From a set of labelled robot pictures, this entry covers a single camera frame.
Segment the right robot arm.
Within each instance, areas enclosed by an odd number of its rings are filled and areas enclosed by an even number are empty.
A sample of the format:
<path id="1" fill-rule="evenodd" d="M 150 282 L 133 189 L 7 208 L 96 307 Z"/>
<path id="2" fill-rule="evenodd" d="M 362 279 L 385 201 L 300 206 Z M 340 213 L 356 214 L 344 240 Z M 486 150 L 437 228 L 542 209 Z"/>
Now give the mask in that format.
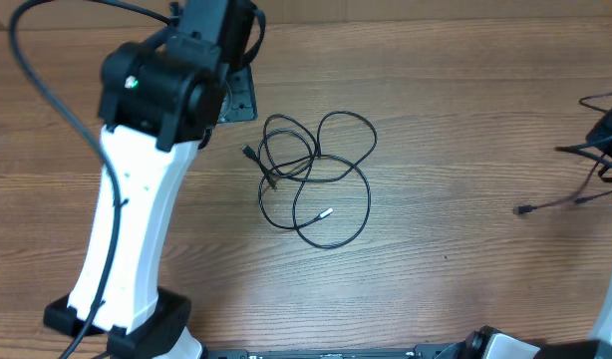
<path id="1" fill-rule="evenodd" d="M 594 169 L 612 183 L 612 108 L 598 110 L 602 117 L 579 145 L 557 147 L 595 162 Z M 538 346 L 520 341 L 491 327 L 471 332 L 463 342 L 444 349 L 440 358 L 457 359 L 612 359 L 612 274 L 601 311 L 584 341 Z"/>

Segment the black cable black plugs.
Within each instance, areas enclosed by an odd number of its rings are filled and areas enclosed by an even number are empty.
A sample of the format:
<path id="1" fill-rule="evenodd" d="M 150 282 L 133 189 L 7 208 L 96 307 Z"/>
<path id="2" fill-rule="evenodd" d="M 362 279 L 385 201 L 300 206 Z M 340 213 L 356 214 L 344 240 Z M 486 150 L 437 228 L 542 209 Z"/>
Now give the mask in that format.
<path id="1" fill-rule="evenodd" d="M 609 109 L 604 109 L 604 108 L 590 104 L 590 101 L 596 100 L 596 99 L 609 98 L 609 97 L 612 97 L 612 92 L 608 92 L 604 94 L 590 95 L 590 96 L 580 98 L 578 100 L 578 104 L 581 107 L 585 107 L 592 111 L 599 112 L 602 118 L 602 116 L 606 114 L 607 111 L 610 110 L 612 107 Z M 540 203 L 540 204 L 519 205 L 512 210 L 512 213 L 514 215 L 522 216 L 522 215 L 531 213 L 539 209 L 559 206 L 559 205 L 563 205 L 569 202 L 572 202 L 574 204 L 582 204 L 582 203 L 591 201 L 593 199 L 612 194 L 612 189 L 611 189 L 611 190 L 608 190 L 602 193 L 598 193 L 598 194 L 582 196 L 582 193 L 585 191 L 585 189 L 589 185 L 590 180 L 592 179 L 594 175 L 597 175 L 599 179 L 605 183 L 612 183 L 612 158 L 603 154 L 598 149 L 591 147 L 586 142 L 586 140 L 584 143 L 581 143 L 578 145 L 556 147 L 554 150 L 559 153 L 575 155 L 581 158 L 591 160 L 594 162 L 594 165 L 590 169 L 589 173 L 587 174 L 587 176 L 585 177 L 581 185 L 575 191 L 571 192 L 570 194 L 567 194 L 566 196 L 557 198 L 550 202 L 545 202 L 545 203 Z"/>

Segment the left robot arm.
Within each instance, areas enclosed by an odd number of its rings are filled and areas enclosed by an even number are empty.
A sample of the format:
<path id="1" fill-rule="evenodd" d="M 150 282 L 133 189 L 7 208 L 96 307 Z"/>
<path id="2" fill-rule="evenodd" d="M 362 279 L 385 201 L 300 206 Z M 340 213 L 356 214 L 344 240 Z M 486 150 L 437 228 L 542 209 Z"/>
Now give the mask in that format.
<path id="1" fill-rule="evenodd" d="M 89 247 L 74 289 L 50 303 L 46 326 L 104 334 L 114 358 L 202 358 L 188 298 L 158 285 L 182 180 L 211 131 L 250 88 L 265 18 L 250 1 L 190 1 L 150 38 L 104 61 L 100 143 L 108 156 Z"/>

